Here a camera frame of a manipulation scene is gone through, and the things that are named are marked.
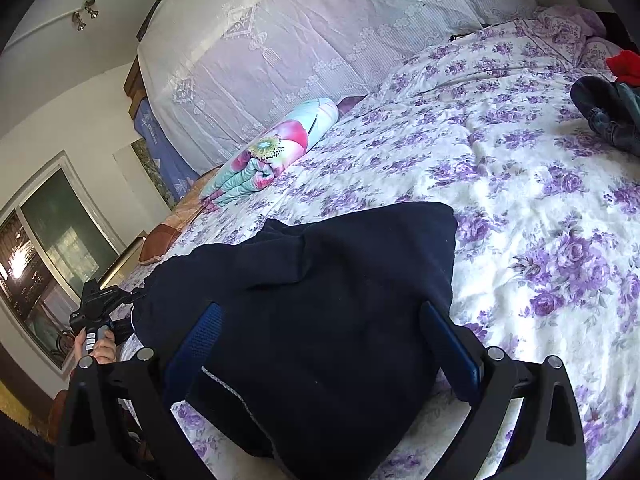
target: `floral blanket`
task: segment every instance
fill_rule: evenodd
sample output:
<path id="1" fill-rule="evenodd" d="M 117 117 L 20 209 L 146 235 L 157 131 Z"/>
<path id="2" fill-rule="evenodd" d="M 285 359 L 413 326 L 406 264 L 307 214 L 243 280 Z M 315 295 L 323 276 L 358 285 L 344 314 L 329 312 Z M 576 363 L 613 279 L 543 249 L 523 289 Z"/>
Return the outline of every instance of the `floral blanket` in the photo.
<path id="1" fill-rule="evenodd" d="M 569 98 L 583 75 L 612 78 L 604 59 L 615 52 L 589 39 L 603 34 L 591 12 L 551 9 L 426 49 L 272 186 L 197 218 L 166 257 L 238 243 L 266 218 L 295 224 L 405 200 L 449 204 L 460 224 L 453 321 L 517 359 L 564 360 L 588 476 L 599 478 L 640 419 L 640 164 L 592 134 Z M 138 346 L 127 342 L 124 358 Z M 188 404 L 173 412 L 218 478 L 285 478 Z M 441 381 L 372 480 L 422 480 L 467 413 Z M 516 413 L 480 478 L 495 471 Z"/>
<path id="2" fill-rule="evenodd" d="M 314 147 L 337 120 L 338 108 L 329 98 L 299 104 L 222 166 L 204 187 L 200 199 L 222 206 L 264 189 Z"/>

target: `metal bolt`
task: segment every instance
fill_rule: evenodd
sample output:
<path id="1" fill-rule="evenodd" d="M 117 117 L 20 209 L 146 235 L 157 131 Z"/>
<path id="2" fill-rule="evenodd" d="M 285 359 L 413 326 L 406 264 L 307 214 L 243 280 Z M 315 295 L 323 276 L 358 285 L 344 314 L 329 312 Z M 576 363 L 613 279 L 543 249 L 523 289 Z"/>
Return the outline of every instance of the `metal bolt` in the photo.
<path id="1" fill-rule="evenodd" d="M 504 352 L 502 351 L 502 348 L 498 348 L 497 346 L 492 346 L 486 351 L 486 353 L 494 361 L 502 361 L 504 359 Z"/>
<path id="2" fill-rule="evenodd" d="M 153 359 L 154 355 L 156 355 L 156 353 L 152 348 L 144 347 L 138 351 L 136 357 L 141 361 L 149 361 Z"/>
<path id="3" fill-rule="evenodd" d="M 94 358 L 90 355 L 85 355 L 82 359 L 78 361 L 78 366 L 83 370 L 86 370 L 89 366 L 94 364 Z"/>
<path id="4" fill-rule="evenodd" d="M 547 361 L 549 362 L 551 367 L 555 368 L 556 370 L 559 370 L 560 368 L 562 368 L 562 359 L 559 358 L 557 355 L 550 355 Z"/>

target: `wooden headboard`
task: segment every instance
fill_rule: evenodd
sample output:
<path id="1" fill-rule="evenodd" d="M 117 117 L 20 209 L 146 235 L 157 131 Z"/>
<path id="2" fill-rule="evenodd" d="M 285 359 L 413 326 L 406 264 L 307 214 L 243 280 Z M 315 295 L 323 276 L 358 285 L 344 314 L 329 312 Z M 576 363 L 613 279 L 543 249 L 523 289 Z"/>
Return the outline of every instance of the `wooden headboard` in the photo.
<path id="1" fill-rule="evenodd" d="M 136 117 L 136 113 L 138 113 L 140 101 L 146 97 L 145 82 L 142 81 L 138 56 L 136 56 L 133 65 L 131 65 L 131 69 L 129 70 L 129 74 L 127 74 L 127 79 L 124 82 L 123 88 L 124 93 L 131 99 L 129 116 L 133 119 Z"/>
<path id="2" fill-rule="evenodd" d="M 156 12 L 158 8 L 158 4 L 160 0 L 156 0 L 149 12 L 146 14 L 145 21 L 140 26 L 140 30 L 136 34 L 136 38 L 138 41 L 142 41 L 146 33 L 146 28 L 149 26 L 151 22 L 151 17 Z M 145 90 L 145 82 L 142 81 L 142 74 L 140 73 L 140 63 L 138 62 L 138 56 L 133 61 L 133 65 L 131 65 L 131 69 L 129 70 L 129 74 L 127 74 L 127 80 L 124 82 L 124 93 L 129 96 L 131 99 L 131 106 L 129 107 L 129 115 L 131 119 L 136 117 L 136 113 L 138 113 L 138 108 L 140 107 L 140 101 L 146 97 Z"/>

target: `brown pillow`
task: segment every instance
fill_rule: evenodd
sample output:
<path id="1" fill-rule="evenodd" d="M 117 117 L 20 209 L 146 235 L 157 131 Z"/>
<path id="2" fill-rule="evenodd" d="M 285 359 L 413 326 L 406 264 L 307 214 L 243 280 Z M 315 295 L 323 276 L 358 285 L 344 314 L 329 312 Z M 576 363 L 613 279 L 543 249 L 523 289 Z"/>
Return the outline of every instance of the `brown pillow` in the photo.
<path id="1" fill-rule="evenodd" d="M 158 227 L 149 233 L 138 261 L 146 266 L 159 262 L 180 236 L 180 233 L 193 222 L 204 209 L 200 203 L 200 192 L 205 184 L 218 172 L 218 168 L 205 173 L 183 197 L 174 212 L 171 213 Z"/>
<path id="2" fill-rule="evenodd" d="M 151 265 L 162 260 L 162 256 L 169 250 L 180 236 L 180 231 L 166 224 L 160 224 L 146 237 L 138 261 L 140 265 Z"/>

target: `window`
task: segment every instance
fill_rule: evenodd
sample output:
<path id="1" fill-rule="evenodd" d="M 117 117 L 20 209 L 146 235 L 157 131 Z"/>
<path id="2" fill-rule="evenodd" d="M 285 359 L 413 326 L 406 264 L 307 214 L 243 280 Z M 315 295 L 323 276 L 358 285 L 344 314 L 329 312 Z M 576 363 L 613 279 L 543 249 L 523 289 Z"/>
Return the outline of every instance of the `window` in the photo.
<path id="1" fill-rule="evenodd" d="M 0 214 L 0 303 L 61 373 L 82 286 L 99 280 L 118 257 L 114 245 L 122 247 L 96 211 L 62 153 Z"/>

